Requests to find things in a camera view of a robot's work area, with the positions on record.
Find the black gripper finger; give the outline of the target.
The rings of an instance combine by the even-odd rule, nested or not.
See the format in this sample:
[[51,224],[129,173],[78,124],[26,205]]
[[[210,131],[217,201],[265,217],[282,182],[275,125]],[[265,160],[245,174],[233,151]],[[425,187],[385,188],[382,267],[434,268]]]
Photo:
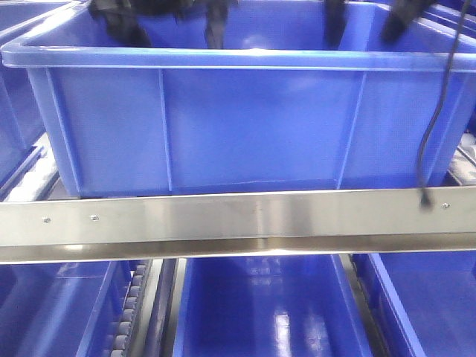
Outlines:
[[347,26],[345,0],[324,1],[324,38],[328,46],[337,48]]
[[205,40],[208,49],[223,49],[229,8],[236,6],[237,3],[238,1],[229,0],[207,2]]
[[150,48],[147,32],[139,25],[134,1],[90,1],[89,13],[104,19],[106,32],[122,45]]

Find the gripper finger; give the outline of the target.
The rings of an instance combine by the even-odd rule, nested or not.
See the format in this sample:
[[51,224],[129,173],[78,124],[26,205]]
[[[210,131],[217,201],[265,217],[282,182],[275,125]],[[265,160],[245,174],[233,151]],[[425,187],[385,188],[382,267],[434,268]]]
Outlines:
[[433,0],[396,0],[390,7],[380,39],[383,42],[396,42],[408,29],[413,20],[420,18],[432,5]]

